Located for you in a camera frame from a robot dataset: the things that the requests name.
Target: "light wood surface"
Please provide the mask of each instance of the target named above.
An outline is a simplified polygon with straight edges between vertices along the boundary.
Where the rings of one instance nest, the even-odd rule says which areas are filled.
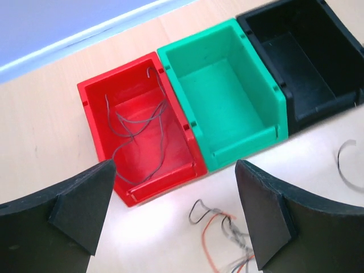
[[[0,203],[60,182],[97,163],[78,82],[266,2],[199,0],[0,85]],[[327,2],[364,43],[364,1]],[[364,108],[358,107],[249,160],[308,191],[364,206],[364,196],[343,184],[335,159],[344,141],[356,139],[357,146],[343,154],[342,169],[351,181],[364,185],[363,120]],[[113,193],[88,273],[211,272],[201,247],[207,220],[191,226],[187,219],[198,198],[236,215],[238,226],[246,231],[233,166],[131,209]],[[206,238],[218,268],[242,256],[221,233],[219,221],[213,223]],[[249,269],[257,272],[253,263]]]

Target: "black plastic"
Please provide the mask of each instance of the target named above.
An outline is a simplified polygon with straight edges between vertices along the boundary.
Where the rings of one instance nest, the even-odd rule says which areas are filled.
[[[0,205],[0,272],[85,273],[115,180],[112,160]]]
[[[364,48],[323,0],[281,0],[237,21],[287,99],[289,134],[361,104]]]
[[[364,272],[364,208],[328,200],[239,160],[239,195],[259,270]]]

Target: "blue surface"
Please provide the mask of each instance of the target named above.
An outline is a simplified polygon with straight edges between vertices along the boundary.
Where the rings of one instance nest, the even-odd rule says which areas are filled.
[[[159,5],[99,27],[69,43],[41,50],[152,2],[153,0],[0,1],[0,83],[193,0],[161,1]]]

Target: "red plastic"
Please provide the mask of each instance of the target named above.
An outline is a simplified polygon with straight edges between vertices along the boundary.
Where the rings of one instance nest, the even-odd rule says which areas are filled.
[[[167,95],[168,106],[162,114],[164,161],[161,168],[142,184],[131,185],[116,178],[114,189],[127,206],[146,201],[207,173],[195,136],[155,52],[77,85],[98,160],[110,159],[120,144],[130,140],[111,131],[107,122],[105,94],[110,104],[111,125],[121,134],[127,134],[127,131],[117,120],[116,111],[134,121],[147,119],[163,99],[152,69],[150,78],[147,77],[148,67],[158,72]],[[127,123],[132,132],[143,125]],[[160,123],[156,118],[133,142],[118,151],[115,156],[118,172],[130,181],[142,181],[160,162],[160,140]]]

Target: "plastic bin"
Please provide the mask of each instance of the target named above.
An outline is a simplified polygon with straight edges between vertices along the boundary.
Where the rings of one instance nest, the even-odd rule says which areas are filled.
[[[78,84],[99,161],[110,159],[117,147],[130,141],[115,135],[109,127],[105,95],[110,105],[110,123],[119,134],[128,134],[116,113],[140,121],[150,118],[164,99],[156,73],[167,97],[162,113],[164,160],[147,181],[131,185],[117,176],[114,189],[127,206],[150,199],[162,192],[207,173],[198,144],[155,52]],[[145,123],[126,123],[133,133]],[[140,183],[157,168],[161,159],[161,130],[154,119],[134,140],[115,155],[117,171],[132,183]]]
[[[362,103],[364,49],[325,1],[278,1],[237,20],[286,96],[290,134]]]
[[[235,19],[158,54],[210,171],[288,137],[286,99]]]

